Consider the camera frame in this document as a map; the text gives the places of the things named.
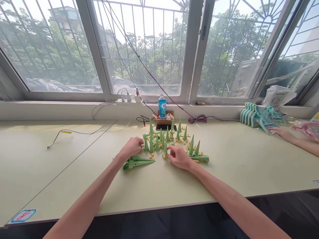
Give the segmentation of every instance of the forearm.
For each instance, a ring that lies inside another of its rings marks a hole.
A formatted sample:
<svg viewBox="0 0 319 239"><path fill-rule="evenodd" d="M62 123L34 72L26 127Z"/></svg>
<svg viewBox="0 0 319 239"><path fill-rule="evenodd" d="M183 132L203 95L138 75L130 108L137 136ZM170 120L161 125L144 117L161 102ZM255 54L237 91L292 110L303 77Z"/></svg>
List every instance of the forearm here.
<svg viewBox="0 0 319 239"><path fill-rule="evenodd" d="M200 165L192 164L190 172L204 184L228 215L251 239L290 238L245 197L208 173Z"/></svg>
<svg viewBox="0 0 319 239"><path fill-rule="evenodd" d="M80 239L98 212L101 201L121 168L117 155L103 173L85 190L78 200L52 227L44 239Z"/></svg>
<svg viewBox="0 0 319 239"><path fill-rule="evenodd" d="M297 139L291 143L319 157L319 144L307 142L302 139Z"/></svg>

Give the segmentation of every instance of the sticker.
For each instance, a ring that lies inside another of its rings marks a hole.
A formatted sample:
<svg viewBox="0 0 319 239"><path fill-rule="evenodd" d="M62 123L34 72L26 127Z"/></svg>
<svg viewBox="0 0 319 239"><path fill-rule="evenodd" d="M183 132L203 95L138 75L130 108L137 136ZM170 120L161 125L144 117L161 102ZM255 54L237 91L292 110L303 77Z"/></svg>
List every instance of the sticker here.
<svg viewBox="0 0 319 239"><path fill-rule="evenodd" d="M36 209L27 209L19 212L8 224L26 222L35 214Z"/></svg>

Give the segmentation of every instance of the person's hand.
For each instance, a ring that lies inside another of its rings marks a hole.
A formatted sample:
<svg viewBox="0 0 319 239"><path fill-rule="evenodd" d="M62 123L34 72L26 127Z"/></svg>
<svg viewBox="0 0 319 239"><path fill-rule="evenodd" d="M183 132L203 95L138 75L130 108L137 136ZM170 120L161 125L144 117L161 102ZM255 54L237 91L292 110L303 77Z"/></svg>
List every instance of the person's hand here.
<svg viewBox="0 0 319 239"><path fill-rule="evenodd" d="M167 149L170 149L170 154L167 157L175 166L189 170L190 166L195 163L182 147L168 145Z"/></svg>
<svg viewBox="0 0 319 239"><path fill-rule="evenodd" d="M288 141L289 143L295 144L299 139L294 136L292 133L288 132L286 129L278 128L278 127L269 127L276 135L279 135L284 140Z"/></svg>
<svg viewBox="0 0 319 239"><path fill-rule="evenodd" d="M120 150L119 155L123 157L126 161L133 155L138 154L143 148L144 141L139 137L131 137L129 141Z"/></svg>

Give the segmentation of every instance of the light green desk surface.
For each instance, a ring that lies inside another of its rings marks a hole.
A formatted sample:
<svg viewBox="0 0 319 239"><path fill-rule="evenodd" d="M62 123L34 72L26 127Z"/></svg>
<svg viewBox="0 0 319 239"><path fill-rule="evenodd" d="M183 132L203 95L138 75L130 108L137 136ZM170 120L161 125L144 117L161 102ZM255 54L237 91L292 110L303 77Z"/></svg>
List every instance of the light green desk surface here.
<svg viewBox="0 0 319 239"><path fill-rule="evenodd" d="M61 133L61 129L91 133L116 120L0 122L0 228L25 207L105 130L93 135Z"/></svg>
<svg viewBox="0 0 319 239"><path fill-rule="evenodd" d="M148 132L148 127L135 123L127 129L112 127L81 154L25 207L38 209L28 222L61 218L130 137ZM200 165L245 197L319 188L313 183L319 179L319 158L262 130L209 122L187 124L187 132L195 134L196 144L201 140L201 150L210 157L209 163ZM194 176L161 155L155 152L153 164L120 170L97 215L215 202Z"/></svg>

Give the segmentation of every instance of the pink plastic item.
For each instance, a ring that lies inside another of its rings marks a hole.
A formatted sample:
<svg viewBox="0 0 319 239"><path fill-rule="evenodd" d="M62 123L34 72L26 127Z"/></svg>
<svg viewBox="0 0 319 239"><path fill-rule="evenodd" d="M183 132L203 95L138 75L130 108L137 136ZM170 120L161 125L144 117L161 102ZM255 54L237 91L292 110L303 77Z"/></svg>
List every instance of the pink plastic item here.
<svg viewBox="0 0 319 239"><path fill-rule="evenodd" d="M296 125L293 125L291 126L291 128L295 131L300 131L309 139L319 142L319 123L305 121L305 122L300 122L299 127Z"/></svg>

